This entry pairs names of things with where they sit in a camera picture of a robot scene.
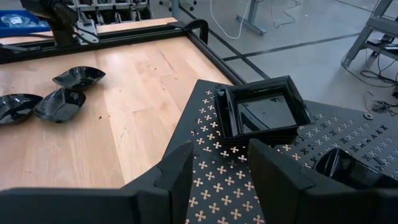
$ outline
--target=wooden table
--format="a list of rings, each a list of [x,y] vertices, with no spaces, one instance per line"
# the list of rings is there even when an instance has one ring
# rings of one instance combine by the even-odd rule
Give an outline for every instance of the wooden table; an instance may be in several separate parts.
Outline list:
[[[98,27],[98,32],[156,26],[172,18]],[[38,40],[0,39],[9,44]],[[0,95],[47,96],[52,78],[76,66],[106,76],[85,91],[69,122],[35,116],[0,127],[0,189],[11,187],[119,188],[158,163],[200,79],[229,83],[186,38],[0,65]]]

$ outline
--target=black dish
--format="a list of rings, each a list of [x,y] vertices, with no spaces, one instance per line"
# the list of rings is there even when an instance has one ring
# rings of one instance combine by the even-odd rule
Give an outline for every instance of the black dish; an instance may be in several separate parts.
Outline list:
[[[289,76],[229,86],[226,98],[232,136],[297,130],[313,123]]]
[[[100,81],[105,73],[97,68],[80,66],[67,70],[52,80],[69,90],[84,91]]]
[[[54,121],[66,122],[73,118],[86,101],[86,95],[66,88],[55,90],[34,108],[36,116]]]
[[[226,90],[224,88],[218,88],[215,91],[215,108],[221,126],[222,144],[224,146],[248,145],[251,138],[258,139],[271,146],[277,144],[292,144],[297,137],[296,129],[276,130],[266,134],[254,133],[248,136],[233,136],[231,132],[231,123],[229,122]]]
[[[11,94],[0,97],[0,125],[17,124],[32,113],[41,96],[32,94]]]
[[[398,181],[359,162],[339,148],[323,155],[313,169],[355,189],[398,188]]]

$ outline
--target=concrete floor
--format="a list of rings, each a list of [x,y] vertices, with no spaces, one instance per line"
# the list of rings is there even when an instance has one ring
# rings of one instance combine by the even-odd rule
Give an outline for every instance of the concrete floor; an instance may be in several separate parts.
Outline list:
[[[392,88],[367,85],[340,66],[377,0],[299,0],[301,6],[288,10],[296,22],[278,29],[274,28],[271,19],[272,0],[265,0],[259,4],[256,24],[267,33],[261,37],[243,27],[238,40],[227,38],[215,24],[210,14],[210,0],[197,1],[194,11],[180,10],[179,20],[187,22],[193,17],[207,20],[214,34],[210,36],[210,47],[248,82],[262,80],[265,76],[290,75],[305,100],[363,111],[367,91],[377,100],[398,103],[398,99],[391,96]],[[239,22],[235,17],[244,14],[246,4],[247,0],[213,0],[213,14],[229,35],[237,36]],[[273,18],[278,23],[291,20],[283,10],[294,2],[274,0],[272,4]],[[17,0],[0,0],[1,9],[19,7]],[[152,0],[151,8],[155,18],[171,16],[167,7],[160,6],[158,1]],[[398,16],[398,0],[392,3],[387,15]],[[366,69],[365,58],[363,50],[349,69],[359,74]],[[380,58],[381,68],[391,62],[389,58]],[[370,64],[377,71],[377,61]],[[397,72],[398,63],[382,74],[395,78]],[[386,86],[379,80],[361,78],[374,85]]]

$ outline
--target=metal table leg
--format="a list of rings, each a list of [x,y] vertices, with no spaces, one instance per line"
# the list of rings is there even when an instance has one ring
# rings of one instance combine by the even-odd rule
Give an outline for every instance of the metal table leg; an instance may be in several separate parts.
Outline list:
[[[361,31],[360,35],[356,39],[354,45],[349,49],[347,56],[345,57],[343,62],[343,65],[345,67],[349,67],[350,63],[354,60],[358,52],[366,48],[365,43],[371,35],[372,31],[375,29],[375,27],[370,26],[369,23],[374,20],[373,17],[383,17],[391,2],[392,0],[381,0],[376,6],[374,12],[371,14],[371,17],[366,22],[364,29]]]
[[[242,18],[241,16],[237,15],[236,19],[241,22],[243,20],[243,24],[248,26],[250,29],[254,30],[255,32],[259,33],[260,35],[264,35],[267,31],[262,29],[256,25],[254,25],[254,21],[256,20],[257,8],[259,3],[256,0],[251,0],[250,2],[250,9],[248,18]]]
[[[179,8],[178,8],[179,1],[180,0],[172,0],[172,16],[176,20],[178,20],[178,17],[179,17],[179,14],[180,14],[180,11],[179,11]]]

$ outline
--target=perforated metal plate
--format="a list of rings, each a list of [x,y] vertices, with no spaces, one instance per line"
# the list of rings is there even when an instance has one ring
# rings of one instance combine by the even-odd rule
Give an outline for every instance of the perforated metal plate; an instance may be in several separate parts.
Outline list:
[[[221,145],[213,96],[218,84],[198,81],[166,151],[189,139],[195,143],[186,223],[265,223],[248,169],[247,146]],[[398,177],[395,119],[375,116],[370,121],[361,111],[305,103],[316,124],[301,127],[294,144],[270,150],[312,168],[324,153],[340,147],[378,171]]]

